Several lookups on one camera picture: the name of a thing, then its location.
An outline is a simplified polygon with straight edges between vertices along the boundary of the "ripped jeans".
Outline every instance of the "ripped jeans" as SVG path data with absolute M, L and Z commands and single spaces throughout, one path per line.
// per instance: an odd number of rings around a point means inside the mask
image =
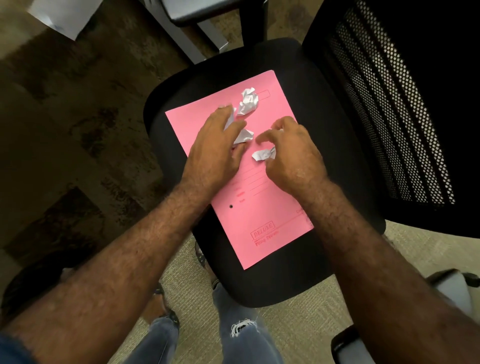
M 220 318 L 224 364 L 283 364 L 280 353 L 255 309 L 236 303 L 221 283 L 213 291 L 213 302 Z M 152 322 L 148 334 L 124 364 L 171 363 L 178 338 L 179 331 L 171 319 L 158 318 Z

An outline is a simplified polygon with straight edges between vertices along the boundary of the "office chair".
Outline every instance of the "office chair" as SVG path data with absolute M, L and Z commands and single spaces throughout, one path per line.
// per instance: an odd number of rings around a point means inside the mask
M 268 40 L 173 75 L 144 108 L 165 184 L 180 181 L 187 159 L 165 111 L 274 70 L 330 178 L 378 233 L 388 219 L 479 237 L 479 152 L 469 133 L 475 104 L 462 101 L 470 94 L 471 69 L 461 52 L 446 51 L 446 44 L 469 42 L 471 35 L 457 26 L 462 11 L 432 1 L 325 0 L 303 44 Z M 192 231 L 244 306 L 283 301 L 332 274 L 313 231 L 247 270 L 212 208 Z

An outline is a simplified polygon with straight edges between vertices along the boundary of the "sandal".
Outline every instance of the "sandal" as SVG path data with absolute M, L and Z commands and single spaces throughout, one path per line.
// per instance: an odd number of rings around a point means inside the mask
M 205 269 L 205 265 L 207 264 L 207 260 L 205 258 L 205 255 L 202 253 L 202 250 L 200 249 L 200 246 L 198 243 L 195 243 L 195 255 L 197 256 L 197 260 L 200 263 L 200 265 Z M 215 277 L 213 280 L 211 280 L 212 284 L 212 289 L 215 289 L 217 284 L 220 283 L 220 280 Z
M 163 290 L 162 284 L 160 282 L 158 282 L 157 287 L 155 288 L 155 291 L 153 292 L 153 294 L 163 295 L 163 304 L 165 305 L 165 308 L 167 310 L 167 313 L 165 315 L 160 316 L 159 318 L 168 317 L 170 320 L 172 320 L 173 324 L 178 329 L 180 329 L 179 318 L 178 318 L 177 314 L 175 313 L 175 311 L 173 311 L 170 307 L 168 307 L 167 299 L 165 297 L 165 291 Z

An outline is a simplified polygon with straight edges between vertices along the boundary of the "pink folder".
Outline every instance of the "pink folder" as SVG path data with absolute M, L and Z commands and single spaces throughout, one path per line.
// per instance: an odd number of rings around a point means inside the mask
M 246 129 L 255 136 L 283 116 L 294 117 L 274 71 L 267 71 L 188 105 L 166 112 L 188 155 L 198 131 L 219 105 L 238 107 L 245 88 L 255 87 L 258 107 L 247 115 Z M 250 143 L 236 176 L 214 197 L 212 207 L 243 267 L 247 269 L 275 250 L 313 229 L 300 204 L 266 175 L 265 163 L 252 153 L 272 148 Z

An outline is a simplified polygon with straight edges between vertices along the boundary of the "black chair seat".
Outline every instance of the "black chair seat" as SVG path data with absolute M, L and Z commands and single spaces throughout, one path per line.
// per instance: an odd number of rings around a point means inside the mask
M 372 226 L 383 233 L 385 220 L 377 207 L 370 171 L 351 124 L 321 71 L 293 39 L 270 40 L 220 54 L 173 75 L 151 93 L 144 109 L 144 122 L 165 183 L 173 187 L 180 181 L 187 159 L 165 111 L 268 70 L 275 71 L 298 123 L 307 128 L 322 153 L 331 179 Z M 229 294 L 247 307 L 286 300 L 331 275 L 314 231 L 247 270 L 241 267 L 212 208 L 193 228 L 193 234 Z

